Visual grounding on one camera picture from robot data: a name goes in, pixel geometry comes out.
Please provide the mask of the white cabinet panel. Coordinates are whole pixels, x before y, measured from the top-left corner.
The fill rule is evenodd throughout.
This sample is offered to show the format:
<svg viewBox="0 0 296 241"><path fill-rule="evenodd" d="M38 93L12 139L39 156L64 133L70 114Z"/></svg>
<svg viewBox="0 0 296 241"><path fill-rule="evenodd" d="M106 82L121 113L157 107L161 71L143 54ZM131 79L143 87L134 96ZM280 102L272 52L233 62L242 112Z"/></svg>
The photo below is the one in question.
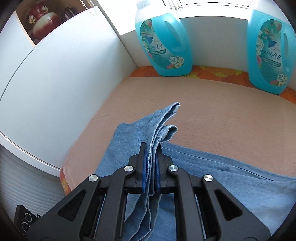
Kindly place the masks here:
<svg viewBox="0 0 296 241"><path fill-rule="evenodd" d="M98 7L49 33L1 94L1 145L59 176L69 150L112 90L136 66Z"/></svg>

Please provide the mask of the left blue detergent bottle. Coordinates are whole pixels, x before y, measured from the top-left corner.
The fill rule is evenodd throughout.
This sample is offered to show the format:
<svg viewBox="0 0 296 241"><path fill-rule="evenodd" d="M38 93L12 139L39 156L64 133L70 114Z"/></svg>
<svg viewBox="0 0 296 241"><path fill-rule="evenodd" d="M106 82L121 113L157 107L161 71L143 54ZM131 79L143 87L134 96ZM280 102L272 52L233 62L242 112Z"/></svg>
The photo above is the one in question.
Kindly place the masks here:
<svg viewBox="0 0 296 241"><path fill-rule="evenodd" d="M180 19L158 1L138 1L135 30L149 62L161 76L184 76L193 68L189 36Z"/></svg>

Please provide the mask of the red white ceramic jar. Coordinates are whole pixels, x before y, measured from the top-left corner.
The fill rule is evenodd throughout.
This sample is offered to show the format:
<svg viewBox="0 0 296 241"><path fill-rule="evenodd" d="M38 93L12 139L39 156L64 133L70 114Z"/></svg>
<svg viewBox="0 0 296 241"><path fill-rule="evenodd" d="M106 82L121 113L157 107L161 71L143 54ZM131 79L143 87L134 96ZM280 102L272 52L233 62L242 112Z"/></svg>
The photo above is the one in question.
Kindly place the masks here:
<svg viewBox="0 0 296 241"><path fill-rule="evenodd" d="M35 39L42 40L60 25L58 15L51 11L45 1L38 1L25 14L27 22L33 26Z"/></svg>

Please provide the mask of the blue detergent bottle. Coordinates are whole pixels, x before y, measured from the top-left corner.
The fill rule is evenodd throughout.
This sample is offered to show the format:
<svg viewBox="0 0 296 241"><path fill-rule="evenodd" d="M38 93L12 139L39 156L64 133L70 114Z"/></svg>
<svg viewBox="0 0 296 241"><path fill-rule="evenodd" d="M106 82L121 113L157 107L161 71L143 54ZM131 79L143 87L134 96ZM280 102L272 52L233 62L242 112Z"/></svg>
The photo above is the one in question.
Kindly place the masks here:
<svg viewBox="0 0 296 241"><path fill-rule="evenodd" d="M251 84L281 94L295 69L295 31L279 18L253 10L247 24L247 62Z"/></svg>
<svg viewBox="0 0 296 241"><path fill-rule="evenodd" d="M138 1L135 30L149 62L161 76L184 76L193 68L189 36L180 19L158 1Z"/></svg>

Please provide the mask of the right blue detergent bottle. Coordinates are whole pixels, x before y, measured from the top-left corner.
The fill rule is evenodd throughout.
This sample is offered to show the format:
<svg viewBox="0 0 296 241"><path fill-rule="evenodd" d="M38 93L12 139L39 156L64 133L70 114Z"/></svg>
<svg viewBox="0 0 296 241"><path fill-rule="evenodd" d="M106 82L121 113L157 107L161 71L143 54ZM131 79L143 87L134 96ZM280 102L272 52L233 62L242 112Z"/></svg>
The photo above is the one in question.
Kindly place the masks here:
<svg viewBox="0 0 296 241"><path fill-rule="evenodd" d="M295 31L279 18L253 10L247 24L247 62L251 84L281 94L295 69Z"/></svg>

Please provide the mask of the blue denim pants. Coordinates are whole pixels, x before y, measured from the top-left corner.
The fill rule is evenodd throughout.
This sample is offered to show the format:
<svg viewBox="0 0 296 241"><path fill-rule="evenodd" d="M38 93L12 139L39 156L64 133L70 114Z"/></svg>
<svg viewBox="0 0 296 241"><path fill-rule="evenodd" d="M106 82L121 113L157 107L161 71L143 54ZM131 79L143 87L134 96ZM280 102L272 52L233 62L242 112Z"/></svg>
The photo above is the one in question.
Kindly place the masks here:
<svg viewBox="0 0 296 241"><path fill-rule="evenodd" d="M295 240L295 178L170 144L179 103L120 124L96 240Z"/></svg>

